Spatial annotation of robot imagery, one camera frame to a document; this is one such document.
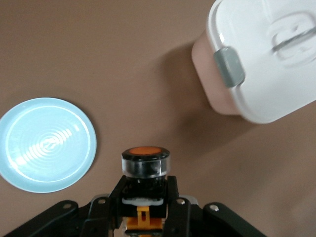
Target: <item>gray latch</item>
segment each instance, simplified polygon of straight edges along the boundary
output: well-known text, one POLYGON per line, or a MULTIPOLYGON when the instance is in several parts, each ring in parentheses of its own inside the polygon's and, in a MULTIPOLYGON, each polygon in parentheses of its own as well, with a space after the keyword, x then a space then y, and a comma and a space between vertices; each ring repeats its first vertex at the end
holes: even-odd
POLYGON ((234 48, 221 48, 214 53, 214 59, 226 87, 237 86, 245 80, 245 72, 234 48))

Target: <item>food container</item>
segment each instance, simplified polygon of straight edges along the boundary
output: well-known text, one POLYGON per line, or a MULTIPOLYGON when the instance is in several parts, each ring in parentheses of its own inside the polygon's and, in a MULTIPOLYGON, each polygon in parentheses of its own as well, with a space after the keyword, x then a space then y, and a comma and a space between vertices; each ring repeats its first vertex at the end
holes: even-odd
POLYGON ((316 1, 216 0, 192 59, 215 111, 275 121, 316 99, 316 1))

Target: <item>plate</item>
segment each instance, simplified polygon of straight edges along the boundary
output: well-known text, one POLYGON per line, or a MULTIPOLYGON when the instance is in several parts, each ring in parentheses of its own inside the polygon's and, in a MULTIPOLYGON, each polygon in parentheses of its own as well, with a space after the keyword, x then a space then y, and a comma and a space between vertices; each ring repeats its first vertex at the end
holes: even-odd
POLYGON ((87 115, 56 98, 36 98, 0 119, 0 174, 33 193, 64 189, 88 171, 96 135, 87 115))

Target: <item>white lid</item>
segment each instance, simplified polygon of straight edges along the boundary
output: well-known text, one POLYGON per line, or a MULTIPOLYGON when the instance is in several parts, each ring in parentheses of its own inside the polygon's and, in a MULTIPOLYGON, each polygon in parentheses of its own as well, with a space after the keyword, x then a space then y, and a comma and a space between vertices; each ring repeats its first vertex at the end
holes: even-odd
POLYGON ((239 57, 245 78, 230 91, 246 119, 272 122, 316 99, 315 0, 217 0, 206 31, 215 52, 239 57))

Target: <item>brown table surface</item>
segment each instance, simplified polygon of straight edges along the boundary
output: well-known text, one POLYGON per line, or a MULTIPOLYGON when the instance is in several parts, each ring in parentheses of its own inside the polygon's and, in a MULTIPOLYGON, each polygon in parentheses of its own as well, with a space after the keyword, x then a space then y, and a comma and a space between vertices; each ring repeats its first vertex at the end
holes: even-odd
POLYGON ((110 192, 120 154, 171 151, 181 194, 219 201, 272 237, 315 236, 316 104, 266 125, 214 112, 191 60, 212 0, 0 1, 0 116, 28 99, 80 107, 95 161, 54 193, 0 178, 0 236, 71 199, 110 192))

